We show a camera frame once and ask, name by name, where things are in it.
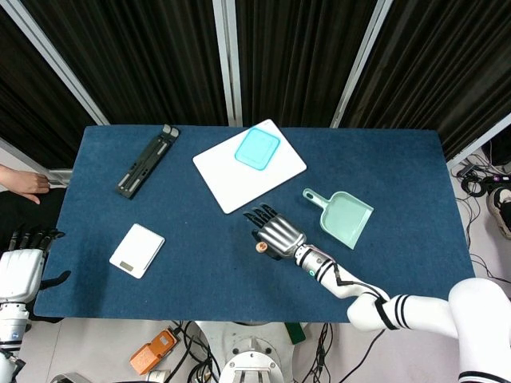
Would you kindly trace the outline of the bystander bare hand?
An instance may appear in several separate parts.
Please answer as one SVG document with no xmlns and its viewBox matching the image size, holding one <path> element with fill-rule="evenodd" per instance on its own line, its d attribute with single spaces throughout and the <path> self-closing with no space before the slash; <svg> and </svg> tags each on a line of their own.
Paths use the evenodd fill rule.
<svg viewBox="0 0 511 383">
<path fill-rule="evenodd" d="M 46 176 L 27 171 L 15 171 L 10 190 L 39 205 L 39 196 L 48 194 L 50 183 Z"/>
</svg>

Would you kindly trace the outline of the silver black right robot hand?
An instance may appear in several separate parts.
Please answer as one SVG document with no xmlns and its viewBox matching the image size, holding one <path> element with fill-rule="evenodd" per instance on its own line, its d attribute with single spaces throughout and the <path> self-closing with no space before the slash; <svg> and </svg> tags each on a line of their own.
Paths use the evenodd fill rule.
<svg viewBox="0 0 511 383">
<path fill-rule="evenodd" d="M 275 260 L 293 259 L 306 241 L 303 231 L 268 204 L 262 203 L 250 211 L 244 211 L 243 216 L 255 225 L 252 237 L 259 254 Z"/>
</svg>

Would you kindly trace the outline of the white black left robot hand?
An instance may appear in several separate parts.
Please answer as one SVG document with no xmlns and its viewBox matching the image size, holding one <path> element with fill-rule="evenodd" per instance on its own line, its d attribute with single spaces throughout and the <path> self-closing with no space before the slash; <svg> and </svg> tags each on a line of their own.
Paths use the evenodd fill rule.
<svg viewBox="0 0 511 383">
<path fill-rule="evenodd" d="M 14 230 L 6 251 L 1 254 L 1 304 L 32 302 L 40 290 L 59 286 L 71 275 L 70 270 L 56 278 L 42 279 L 50 248 L 65 236 L 56 228 Z"/>
</svg>

